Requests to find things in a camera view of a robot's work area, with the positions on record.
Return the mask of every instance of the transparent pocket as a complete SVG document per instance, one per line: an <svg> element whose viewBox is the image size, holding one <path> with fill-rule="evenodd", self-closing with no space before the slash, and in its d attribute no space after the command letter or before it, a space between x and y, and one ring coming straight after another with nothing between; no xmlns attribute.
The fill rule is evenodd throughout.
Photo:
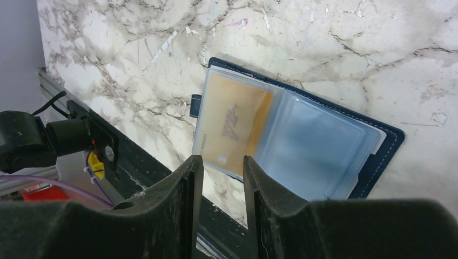
<svg viewBox="0 0 458 259"><path fill-rule="evenodd" d="M210 69L193 154L243 180L251 155L306 200L346 199L380 133L283 88Z"/></svg>

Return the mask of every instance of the marble surface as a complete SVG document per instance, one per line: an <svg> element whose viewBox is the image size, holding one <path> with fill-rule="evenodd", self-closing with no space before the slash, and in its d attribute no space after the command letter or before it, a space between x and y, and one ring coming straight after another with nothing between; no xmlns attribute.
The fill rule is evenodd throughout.
<svg viewBox="0 0 458 259"><path fill-rule="evenodd" d="M405 143L371 198L427 197L458 216L458 5L394 0L38 0L48 73L175 169L216 56L381 120ZM243 186L204 195L246 225Z"/></svg>

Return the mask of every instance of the gold card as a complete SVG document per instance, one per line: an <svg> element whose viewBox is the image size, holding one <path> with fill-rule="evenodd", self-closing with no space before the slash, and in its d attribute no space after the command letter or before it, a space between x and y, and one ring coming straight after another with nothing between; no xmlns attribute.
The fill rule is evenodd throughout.
<svg viewBox="0 0 458 259"><path fill-rule="evenodd" d="M254 156L273 97L263 89L211 74L199 115L197 153L205 162L242 176L243 157Z"/></svg>

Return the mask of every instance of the wallet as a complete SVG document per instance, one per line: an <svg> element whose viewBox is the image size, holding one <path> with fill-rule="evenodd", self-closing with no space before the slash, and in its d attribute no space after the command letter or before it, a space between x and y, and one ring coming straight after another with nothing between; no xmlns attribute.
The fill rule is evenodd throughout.
<svg viewBox="0 0 458 259"><path fill-rule="evenodd" d="M193 154L243 181L254 157L275 181L312 200L367 197L405 135L307 91L211 58L193 94Z"/></svg>

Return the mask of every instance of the red object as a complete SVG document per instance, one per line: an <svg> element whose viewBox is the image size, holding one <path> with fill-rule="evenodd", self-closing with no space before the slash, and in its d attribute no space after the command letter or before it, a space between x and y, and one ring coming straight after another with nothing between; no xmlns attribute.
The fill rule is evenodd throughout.
<svg viewBox="0 0 458 259"><path fill-rule="evenodd" d="M30 194L22 191L22 198L24 198L24 201L62 201L69 199L68 196L57 186L51 186L48 189Z"/></svg>

